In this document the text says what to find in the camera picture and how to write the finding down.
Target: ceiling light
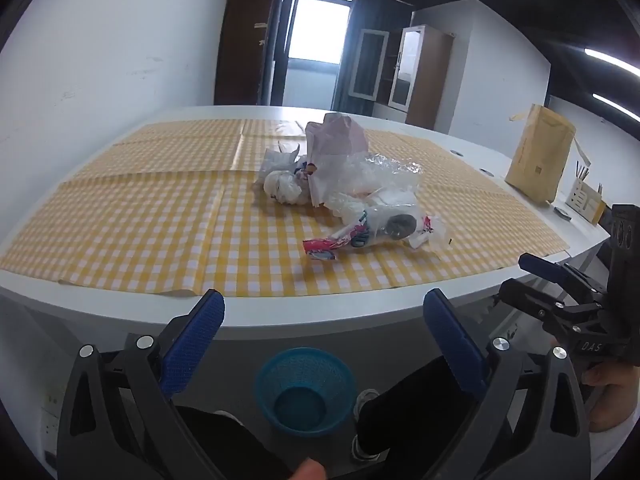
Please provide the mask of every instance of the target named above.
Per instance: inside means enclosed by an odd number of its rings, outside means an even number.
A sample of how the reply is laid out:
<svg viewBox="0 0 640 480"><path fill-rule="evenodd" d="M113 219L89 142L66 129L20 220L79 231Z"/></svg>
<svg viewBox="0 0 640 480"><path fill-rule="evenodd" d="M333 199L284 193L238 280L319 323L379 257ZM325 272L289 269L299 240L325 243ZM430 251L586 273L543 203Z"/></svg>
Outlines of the ceiling light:
<svg viewBox="0 0 640 480"><path fill-rule="evenodd" d="M601 52L598 52L597 50L591 50L590 48L585 48L584 53L587 56L596 57L598 59L606 61L607 63L611 63L615 66L619 66L620 68L624 68L625 70L628 70L632 74L635 74L638 77L640 77L640 68L635 67L633 65L629 65L629 63L625 63L624 61L619 60L617 57L608 56L607 54L603 54Z"/></svg>
<svg viewBox="0 0 640 480"><path fill-rule="evenodd" d="M598 94L593 94L593 96L597 100L602 101L603 103L606 103L609 106L613 106L616 110L620 110L623 114L627 114L629 117L634 118L636 121L638 121L640 123L640 117L638 117L635 113L630 112L629 110L627 110L626 108L623 108L619 104L616 104L613 101L609 101L608 99L605 99L604 97L601 97Z"/></svg>

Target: metal bolt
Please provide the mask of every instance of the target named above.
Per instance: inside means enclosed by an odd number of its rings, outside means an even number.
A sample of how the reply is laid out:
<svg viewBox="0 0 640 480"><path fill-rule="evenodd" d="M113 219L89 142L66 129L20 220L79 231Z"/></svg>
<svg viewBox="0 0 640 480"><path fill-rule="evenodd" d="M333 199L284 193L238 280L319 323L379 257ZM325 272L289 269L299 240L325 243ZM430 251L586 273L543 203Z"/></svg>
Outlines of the metal bolt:
<svg viewBox="0 0 640 480"><path fill-rule="evenodd" d="M141 350L149 348L154 343L154 339L149 335L143 335L136 341L136 346Z"/></svg>
<svg viewBox="0 0 640 480"><path fill-rule="evenodd" d="M80 351L80 357L89 357L92 353L94 353L94 347L91 345L84 345Z"/></svg>
<svg viewBox="0 0 640 480"><path fill-rule="evenodd" d="M497 337L494 339L494 348L497 348L498 350L508 350L509 349L509 342L503 338L503 337Z"/></svg>
<svg viewBox="0 0 640 480"><path fill-rule="evenodd" d="M558 359L566 359L566 350L560 346L556 346L554 348L554 355L558 358Z"/></svg>

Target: blue plastic basket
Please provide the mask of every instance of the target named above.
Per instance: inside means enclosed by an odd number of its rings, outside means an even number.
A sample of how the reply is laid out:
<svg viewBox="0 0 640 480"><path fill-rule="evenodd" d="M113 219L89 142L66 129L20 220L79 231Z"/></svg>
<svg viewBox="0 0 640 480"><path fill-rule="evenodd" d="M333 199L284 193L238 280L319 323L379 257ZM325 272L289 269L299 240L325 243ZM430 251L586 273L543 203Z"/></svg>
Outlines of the blue plastic basket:
<svg viewBox="0 0 640 480"><path fill-rule="evenodd" d="M340 359L315 348L292 348L267 362L255 380L268 421L295 436L331 433L356 397L353 375Z"/></svg>

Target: black pants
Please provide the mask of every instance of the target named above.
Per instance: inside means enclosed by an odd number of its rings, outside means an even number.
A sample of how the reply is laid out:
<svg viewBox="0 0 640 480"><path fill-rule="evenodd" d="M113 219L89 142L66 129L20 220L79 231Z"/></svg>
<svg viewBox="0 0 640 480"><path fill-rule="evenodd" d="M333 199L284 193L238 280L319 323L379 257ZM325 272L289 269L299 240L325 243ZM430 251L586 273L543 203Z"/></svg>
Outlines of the black pants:
<svg viewBox="0 0 640 480"><path fill-rule="evenodd" d="M442 357L367 402L357 425L369 454L389 449L377 479L421 478L475 405ZM191 433L228 480L286 480L292 472L234 420L178 408Z"/></svg>

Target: blue curtain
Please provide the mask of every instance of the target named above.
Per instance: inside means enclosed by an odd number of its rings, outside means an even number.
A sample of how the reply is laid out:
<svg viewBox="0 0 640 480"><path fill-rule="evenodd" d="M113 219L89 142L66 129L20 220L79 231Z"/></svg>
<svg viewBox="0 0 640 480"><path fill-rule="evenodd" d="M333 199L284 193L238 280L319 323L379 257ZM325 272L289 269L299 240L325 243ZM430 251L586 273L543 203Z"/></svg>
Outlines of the blue curtain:
<svg viewBox="0 0 640 480"><path fill-rule="evenodd" d="M408 27L414 7L397 0L354 0L349 17L349 25L344 38L344 49L340 61L340 71L335 85L333 110L348 114L370 116L373 113L373 101L351 97L349 84L356 56L360 30L396 30ZM372 72L378 71L379 59L361 59L360 63L370 63Z"/></svg>

